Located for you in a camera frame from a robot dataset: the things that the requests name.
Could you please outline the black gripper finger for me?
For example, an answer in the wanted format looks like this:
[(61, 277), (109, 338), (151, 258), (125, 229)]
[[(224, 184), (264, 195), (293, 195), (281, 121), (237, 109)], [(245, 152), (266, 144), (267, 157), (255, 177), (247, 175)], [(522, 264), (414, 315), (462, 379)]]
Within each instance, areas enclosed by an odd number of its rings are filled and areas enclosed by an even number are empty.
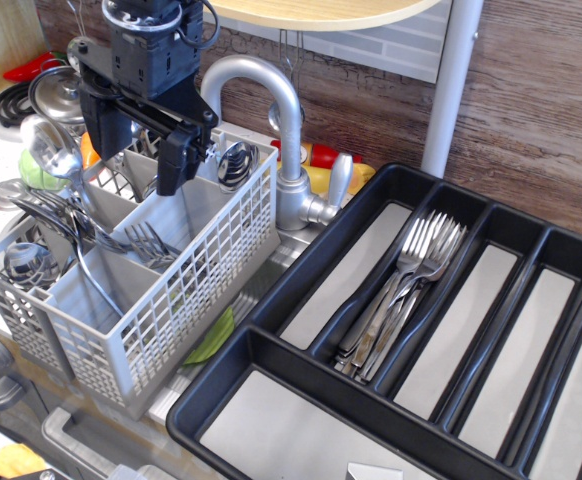
[(115, 98), (101, 98), (82, 90), (80, 105), (91, 144), (103, 160), (108, 160), (132, 143), (131, 119)]
[(195, 178), (199, 166), (213, 151), (211, 130), (196, 125), (178, 126), (162, 138), (159, 146), (156, 192), (173, 196)]

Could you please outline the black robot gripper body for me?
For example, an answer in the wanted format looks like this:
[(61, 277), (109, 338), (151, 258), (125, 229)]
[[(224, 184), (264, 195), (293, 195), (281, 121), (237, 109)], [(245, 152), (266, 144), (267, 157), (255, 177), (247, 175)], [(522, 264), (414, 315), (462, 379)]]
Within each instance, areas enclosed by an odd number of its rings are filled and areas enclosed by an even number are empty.
[(131, 126), (162, 138), (184, 125), (212, 131), (217, 116), (195, 79), (202, 52), (217, 39), (204, 35), (204, 14), (213, 10), (207, 1), (102, 2), (110, 44), (76, 42), (81, 91), (115, 98)]

